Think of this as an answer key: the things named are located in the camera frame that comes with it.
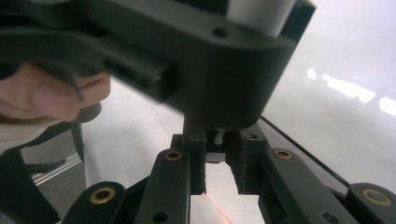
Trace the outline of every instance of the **human hand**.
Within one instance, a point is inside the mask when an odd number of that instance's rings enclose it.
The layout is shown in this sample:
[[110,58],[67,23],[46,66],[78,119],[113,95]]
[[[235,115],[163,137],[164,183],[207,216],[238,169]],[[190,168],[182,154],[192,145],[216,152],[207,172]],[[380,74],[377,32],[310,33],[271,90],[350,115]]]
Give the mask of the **human hand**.
[[84,100],[67,83],[33,63],[23,63],[16,74],[0,81],[0,117],[64,121],[77,118],[81,108],[110,94],[110,76],[75,77]]

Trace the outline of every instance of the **brass screw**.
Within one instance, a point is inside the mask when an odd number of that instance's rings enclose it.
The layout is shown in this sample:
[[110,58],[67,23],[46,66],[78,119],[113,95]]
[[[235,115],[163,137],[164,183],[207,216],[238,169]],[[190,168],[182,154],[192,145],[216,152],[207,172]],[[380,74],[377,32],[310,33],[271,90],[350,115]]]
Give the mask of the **brass screw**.
[[112,198],[116,196],[116,191],[112,187],[102,187],[97,189],[92,195],[91,195],[91,203],[94,204],[101,204],[101,203],[107,203],[110,201]]
[[177,161],[181,159],[181,153],[178,151],[170,151],[166,154],[165,158],[169,161]]
[[364,189],[362,194],[364,198],[366,198],[371,203],[375,203],[384,207],[389,207],[392,205],[392,200],[388,197],[388,195],[376,189]]
[[291,160],[293,158],[291,153],[289,153],[288,151],[284,151],[284,150],[277,150],[277,151],[274,152],[274,155],[278,159],[281,159],[282,161],[289,161],[289,160]]

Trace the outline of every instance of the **black mechanical arm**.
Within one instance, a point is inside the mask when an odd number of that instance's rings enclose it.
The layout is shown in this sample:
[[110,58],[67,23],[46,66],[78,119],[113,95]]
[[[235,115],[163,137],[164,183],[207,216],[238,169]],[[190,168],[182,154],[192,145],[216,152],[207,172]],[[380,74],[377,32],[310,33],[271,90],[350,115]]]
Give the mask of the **black mechanical arm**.
[[[394,222],[392,192],[369,184],[351,185],[347,195],[331,192],[295,153],[271,148],[254,125],[315,8],[297,1],[273,37],[226,20],[228,4],[0,0],[0,78],[24,62],[72,86],[70,74],[107,71],[186,117],[150,177],[128,189],[110,182],[88,188],[64,223],[189,223],[190,195],[205,193],[205,162],[217,161],[214,152],[231,166],[240,194],[260,195],[266,223]],[[7,162],[0,165],[17,166]],[[40,215],[48,209],[20,217],[25,209],[7,211],[20,223],[57,220]]]

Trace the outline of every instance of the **white cylinder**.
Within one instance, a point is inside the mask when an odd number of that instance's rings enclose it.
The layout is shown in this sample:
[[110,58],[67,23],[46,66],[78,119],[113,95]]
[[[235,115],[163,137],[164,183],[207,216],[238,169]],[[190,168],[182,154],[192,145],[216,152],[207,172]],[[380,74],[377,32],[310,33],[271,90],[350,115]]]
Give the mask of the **white cylinder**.
[[296,0],[230,0],[227,20],[277,37]]

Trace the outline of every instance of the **glossy floor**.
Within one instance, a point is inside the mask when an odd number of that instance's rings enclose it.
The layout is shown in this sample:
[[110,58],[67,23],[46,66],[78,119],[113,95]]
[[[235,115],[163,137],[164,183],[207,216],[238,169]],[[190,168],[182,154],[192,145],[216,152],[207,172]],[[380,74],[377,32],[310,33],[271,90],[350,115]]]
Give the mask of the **glossy floor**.
[[396,192],[396,2],[313,2],[263,115],[348,182]]

